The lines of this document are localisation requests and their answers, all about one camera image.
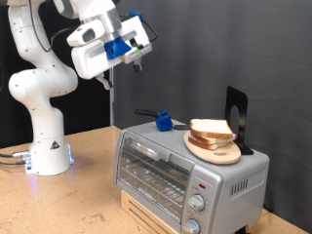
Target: table surface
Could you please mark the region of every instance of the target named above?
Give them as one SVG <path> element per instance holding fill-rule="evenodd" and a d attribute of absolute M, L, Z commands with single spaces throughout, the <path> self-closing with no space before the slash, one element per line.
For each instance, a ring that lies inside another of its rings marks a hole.
<path fill-rule="evenodd" d="M 0 234 L 148 233 L 120 207 L 119 187 L 113 183 L 119 134 L 118 128 L 107 127 L 66 136 L 75 163 L 61 175 L 27 175 L 23 166 L 0 165 Z M 27 147 L 0 149 L 0 153 Z M 2 162 L 15 160 L 1 158 Z M 265 210 L 248 230 L 307 233 Z"/>

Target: black wall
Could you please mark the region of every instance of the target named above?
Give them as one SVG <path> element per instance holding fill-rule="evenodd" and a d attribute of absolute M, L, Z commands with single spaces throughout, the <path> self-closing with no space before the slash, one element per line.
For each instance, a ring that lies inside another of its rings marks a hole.
<path fill-rule="evenodd" d="M 223 119 L 227 86 L 246 93 L 246 143 L 270 157 L 265 206 L 312 232 L 312 1 L 121 1 L 159 33 L 143 72 L 115 67 L 115 124 Z"/>
<path fill-rule="evenodd" d="M 61 29 L 79 25 L 78 19 L 60 16 L 53 1 L 48 1 L 46 7 L 42 5 L 39 13 L 49 38 Z M 5 79 L 0 92 L 0 148 L 3 148 L 32 141 L 30 115 L 21 103 L 12 98 L 8 83 L 14 73 L 34 66 L 18 54 L 9 26 L 8 7 L 0 7 L 0 21 L 0 84 L 2 78 Z M 64 33 L 55 40 L 54 51 L 61 61 L 74 68 L 71 48 L 66 42 L 68 35 Z M 79 78 L 76 91 L 52 98 L 51 104 L 63 113 L 66 135 L 109 126 L 109 92 L 96 79 Z"/>

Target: bread slice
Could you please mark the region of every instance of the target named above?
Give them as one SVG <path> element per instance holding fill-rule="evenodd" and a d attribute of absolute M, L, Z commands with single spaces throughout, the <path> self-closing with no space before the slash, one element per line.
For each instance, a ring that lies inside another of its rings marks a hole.
<path fill-rule="evenodd" d="M 201 147 L 201 148 L 204 148 L 204 149 L 210 149 L 210 150 L 214 150 L 214 149 L 218 149 L 224 145 L 227 145 L 229 144 L 230 142 L 232 142 L 231 140 L 230 141 L 226 141 L 226 142 L 221 142 L 221 143 L 215 143 L 215 144 L 205 144 L 201 141 L 198 141 L 194 136 L 190 135 L 188 137 L 188 142 L 198 146 L 198 147 Z"/>
<path fill-rule="evenodd" d="M 233 138 L 233 132 L 226 120 L 192 119 L 189 126 L 191 134 L 196 137 Z"/>
<path fill-rule="evenodd" d="M 201 141 L 205 144 L 215 144 L 215 143 L 224 143 L 224 142 L 230 142 L 236 139 L 236 135 L 233 134 L 232 138 L 230 139 L 220 139 L 220 138 L 211 138 L 211 137 L 205 137 L 205 136 L 194 136 L 193 138 L 197 139 L 198 141 Z"/>

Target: silver toaster oven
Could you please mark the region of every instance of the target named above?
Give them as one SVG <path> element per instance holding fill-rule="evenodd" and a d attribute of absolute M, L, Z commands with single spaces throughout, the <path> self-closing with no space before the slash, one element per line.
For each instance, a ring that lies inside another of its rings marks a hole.
<path fill-rule="evenodd" d="M 236 164 L 214 165 L 187 149 L 184 134 L 159 132 L 155 122 L 122 131 L 115 184 L 176 233 L 231 234 L 253 225 L 262 212 L 268 157 L 255 151 Z"/>

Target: control knob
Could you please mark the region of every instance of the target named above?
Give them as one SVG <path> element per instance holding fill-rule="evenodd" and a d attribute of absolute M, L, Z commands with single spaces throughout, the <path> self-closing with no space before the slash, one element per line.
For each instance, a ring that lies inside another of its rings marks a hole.
<path fill-rule="evenodd" d="M 205 201 L 201 195 L 194 195 L 187 201 L 188 205 L 193 208 L 196 212 L 200 212 L 205 208 Z"/>
<path fill-rule="evenodd" d="M 198 234 L 201 231 L 199 223 L 195 219 L 189 219 L 184 225 L 183 230 L 187 233 Z"/>

